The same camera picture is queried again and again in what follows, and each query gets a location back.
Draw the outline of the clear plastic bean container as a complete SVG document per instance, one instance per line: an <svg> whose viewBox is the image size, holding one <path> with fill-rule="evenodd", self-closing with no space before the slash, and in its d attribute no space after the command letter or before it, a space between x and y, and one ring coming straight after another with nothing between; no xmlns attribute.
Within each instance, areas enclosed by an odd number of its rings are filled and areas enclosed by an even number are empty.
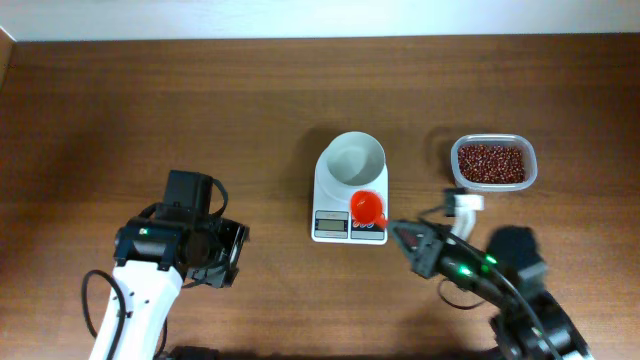
<svg viewBox="0 0 640 360"><path fill-rule="evenodd" d="M514 192L537 179L537 158L531 143L515 134L471 134L450 150L455 183L469 191Z"/></svg>

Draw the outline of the red beans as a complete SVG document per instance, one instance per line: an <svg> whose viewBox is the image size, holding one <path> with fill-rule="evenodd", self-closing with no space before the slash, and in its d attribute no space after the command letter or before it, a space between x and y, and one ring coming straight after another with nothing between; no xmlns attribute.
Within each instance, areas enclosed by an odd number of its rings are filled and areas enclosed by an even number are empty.
<svg viewBox="0 0 640 360"><path fill-rule="evenodd" d="M468 181L514 184L525 181L523 153L517 147L465 145L457 150L459 171Z"/></svg>

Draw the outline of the white digital kitchen scale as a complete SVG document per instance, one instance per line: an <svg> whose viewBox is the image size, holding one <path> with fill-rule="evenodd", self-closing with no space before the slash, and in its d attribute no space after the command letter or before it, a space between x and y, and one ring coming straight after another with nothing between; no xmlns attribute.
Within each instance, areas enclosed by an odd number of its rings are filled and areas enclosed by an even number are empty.
<svg viewBox="0 0 640 360"><path fill-rule="evenodd" d="M350 201L359 190L375 192L383 202L383 214L389 215L387 166L372 182L354 187L338 181L329 171L325 153L321 154L314 175L310 232L314 242L356 245L384 245L387 242L385 229L352 219Z"/></svg>

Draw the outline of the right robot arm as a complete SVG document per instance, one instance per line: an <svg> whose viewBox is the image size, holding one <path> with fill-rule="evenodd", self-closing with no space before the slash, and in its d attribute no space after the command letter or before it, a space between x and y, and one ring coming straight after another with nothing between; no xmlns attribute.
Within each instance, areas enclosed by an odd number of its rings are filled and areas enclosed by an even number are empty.
<svg viewBox="0 0 640 360"><path fill-rule="evenodd" d="M547 264L528 227L504 226L481 251L453 228L420 219L391 221L387 230L424 279L441 276L490 303L496 346L481 359L583 359L591 349L567 313L547 290Z"/></svg>

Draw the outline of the black object at table edge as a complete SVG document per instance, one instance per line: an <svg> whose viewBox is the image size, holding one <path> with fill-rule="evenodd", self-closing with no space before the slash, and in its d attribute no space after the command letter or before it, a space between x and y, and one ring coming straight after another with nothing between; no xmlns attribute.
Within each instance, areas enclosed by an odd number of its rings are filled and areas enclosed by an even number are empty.
<svg viewBox="0 0 640 360"><path fill-rule="evenodd" d="M169 360L218 360L219 352L215 349L198 346L178 346L167 356Z"/></svg>

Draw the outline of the white bowl on scale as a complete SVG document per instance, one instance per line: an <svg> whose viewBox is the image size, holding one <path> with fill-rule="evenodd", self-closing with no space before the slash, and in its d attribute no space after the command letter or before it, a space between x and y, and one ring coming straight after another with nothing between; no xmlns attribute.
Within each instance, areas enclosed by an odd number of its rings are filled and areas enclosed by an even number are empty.
<svg viewBox="0 0 640 360"><path fill-rule="evenodd" d="M348 186L364 186L376 180L386 165L386 154L373 136L364 132L346 132L326 149L329 173Z"/></svg>

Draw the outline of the orange measuring scoop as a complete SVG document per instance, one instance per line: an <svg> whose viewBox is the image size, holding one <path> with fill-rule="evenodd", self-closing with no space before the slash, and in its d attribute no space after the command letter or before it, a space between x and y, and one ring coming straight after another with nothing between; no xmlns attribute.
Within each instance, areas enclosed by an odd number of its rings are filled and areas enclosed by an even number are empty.
<svg viewBox="0 0 640 360"><path fill-rule="evenodd" d="M356 191L350 200L352 218L361 224L373 224L386 229L388 220L384 215L384 203L380 195L370 190Z"/></svg>

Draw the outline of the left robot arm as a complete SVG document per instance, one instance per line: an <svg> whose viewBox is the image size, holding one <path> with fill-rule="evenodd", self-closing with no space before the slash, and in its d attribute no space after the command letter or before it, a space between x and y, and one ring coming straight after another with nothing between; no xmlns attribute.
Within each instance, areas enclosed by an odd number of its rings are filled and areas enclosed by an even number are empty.
<svg viewBox="0 0 640 360"><path fill-rule="evenodd" d="M92 277L111 287L99 327L86 324L93 359L158 359L163 356L168 315L184 289L230 287L238 272L249 227L210 209L212 192L224 202L222 182L199 172L172 170L161 201L132 217L115 236L112 272L95 269L81 283L87 312Z"/></svg>

